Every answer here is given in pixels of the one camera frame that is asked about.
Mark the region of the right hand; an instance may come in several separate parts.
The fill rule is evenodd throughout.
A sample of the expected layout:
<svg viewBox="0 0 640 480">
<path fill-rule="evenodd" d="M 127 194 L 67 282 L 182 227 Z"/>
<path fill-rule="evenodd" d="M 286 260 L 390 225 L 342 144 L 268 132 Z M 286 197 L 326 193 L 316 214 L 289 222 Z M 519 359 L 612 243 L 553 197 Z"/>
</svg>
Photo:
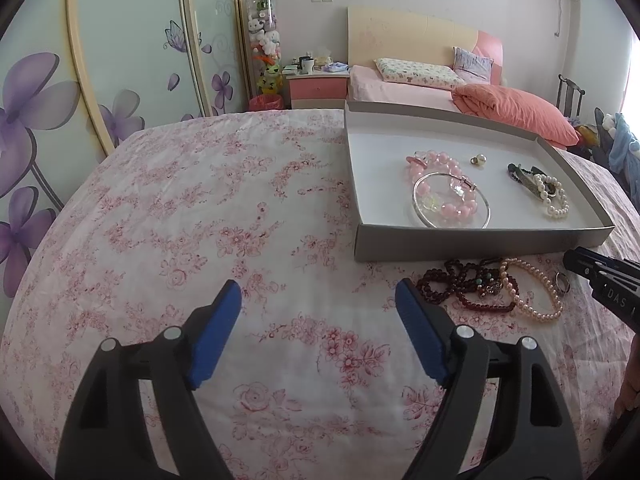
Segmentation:
<svg viewBox="0 0 640 480">
<path fill-rule="evenodd" d="M 614 413 L 620 418 L 626 411 L 639 406 L 640 394 L 640 337 L 634 335 L 631 343 L 629 359 L 626 365 L 624 379 L 620 387 L 620 394 L 614 404 Z"/>
</svg>

